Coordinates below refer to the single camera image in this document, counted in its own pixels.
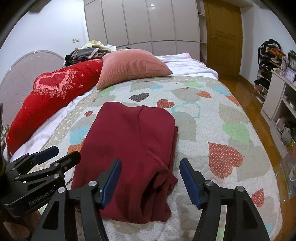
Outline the black table clock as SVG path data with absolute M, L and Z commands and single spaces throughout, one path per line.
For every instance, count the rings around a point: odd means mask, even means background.
M 290 50 L 288 52 L 288 67 L 293 70 L 294 72 L 296 72 L 296 52 L 293 50 Z

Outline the pink corduroy pillow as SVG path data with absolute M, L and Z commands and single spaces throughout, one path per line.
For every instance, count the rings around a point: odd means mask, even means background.
M 121 82 L 164 77 L 172 74 L 168 66 L 152 53 L 141 49 L 120 50 L 103 56 L 97 89 L 103 90 Z

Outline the round pink headboard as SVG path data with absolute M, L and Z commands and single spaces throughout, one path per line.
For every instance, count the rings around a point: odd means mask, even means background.
M 12 124 L 23 101 L 33 90 L 35 79 L 43 73 L 62 68 L 63 64 L 62 56 L 48 50 L 30 52 L 15 61 L 1 83 L 4 126 Z

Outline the cluttered shoe rack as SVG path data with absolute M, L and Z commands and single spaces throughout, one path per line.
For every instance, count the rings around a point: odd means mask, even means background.
M 254 92 L 260 103 L 264 103 L 271 84 L 273 72 L 283 75 L 287 68 L 287 55 L 281 45 L 269 39 L 258 48 L 258 73 L 254 81 Z

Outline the white shelf unit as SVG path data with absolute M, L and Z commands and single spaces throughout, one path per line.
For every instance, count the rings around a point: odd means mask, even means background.
M 295 86 L 272 71 L 261 115 L 269 125 L 271 136 L 281 156 L 295 140 Z

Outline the white blanket sheet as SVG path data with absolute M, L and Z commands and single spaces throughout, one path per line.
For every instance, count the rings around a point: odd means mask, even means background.
M 163 61 L 168 68 L 172 71 L 173 76 L 202 76 L 209 77 L 215 80 L 219 79 L 218 73 L 206 67 L 206 65 L 198 60 L 194 60 L 190 57 L 189 53 L 175 54 L 175 55 L 163 55 L 157 57 L 159 60 Z M 11 154 L 8 148 L 4 149 L 4 158 L 12 162 L 19 158 L 20 156 L 29 153 L 40 151 L 43 145 L 52 136 L 54 130 L 57 128 L 58 124 L 71 112 L 74 110 L 76 105 L 85 97 L 91 94 L 95 88 L 92 87 L 90 90 L 74 98 L 69 104 L 56 113 L 54 113 L 50 118 L 48 118 L 29 138 L 29 140 L 24 143 L 15 154 Z

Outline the dark red sweater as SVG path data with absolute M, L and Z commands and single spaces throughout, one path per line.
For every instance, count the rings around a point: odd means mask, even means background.
M 119 159 L 121 175 L 102 216 L 137 224 L 167 221 L 167 198 L 178 181 L 173 174 L 177 135 L 174 117 L 163 108 L 104 103 L 83 142 L 72 188 L 97 179 Z

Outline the brown wooden door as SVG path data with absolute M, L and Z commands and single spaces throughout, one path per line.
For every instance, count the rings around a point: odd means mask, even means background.
M 242 57 L 240 7 L 226 1 L 204 1 L 207 65 L 219 74 L 237 77 Z

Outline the heart patterned bedspread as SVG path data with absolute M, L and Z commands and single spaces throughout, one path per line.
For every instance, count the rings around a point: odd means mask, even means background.
M 170 113 L 178 127 L 173 173 L 187 158 L 193 168 L 221 187 L 243 186 L 252 198 L 271 240 L 280 233 L 282 215 L 276 177 L 249 118 L 230 91 L 207 77 L 159 77 L 93 90 L 58 125 L 45 147 L 59 156 L 81 149 L 104 103 L 150 106 Z

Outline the grey wardrobe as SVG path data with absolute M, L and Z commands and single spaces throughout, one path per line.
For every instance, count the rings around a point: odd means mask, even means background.
M 189 53 L 200 59 L 197 1 L 84 1 L 88 37 L 154 55 Z

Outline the red floral quilt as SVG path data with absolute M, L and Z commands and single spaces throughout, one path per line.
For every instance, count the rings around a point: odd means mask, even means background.
M 14 154 L 53 114 L 92 89 L 102 66 L 101 59 L 94 59 L 38 76 L 6 137 L 10 153 Z

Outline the pile of clothes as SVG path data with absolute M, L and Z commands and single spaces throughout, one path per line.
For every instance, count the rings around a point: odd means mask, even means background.
M 65 56 L 63 67 L 85 62 L 93 59 L 102 59 L 106 54 L 116 52 L 117 48 L 113 45 L 104 45 L 100 41 L 89 41 L 81 48 L 75 48 L 69 55 Z

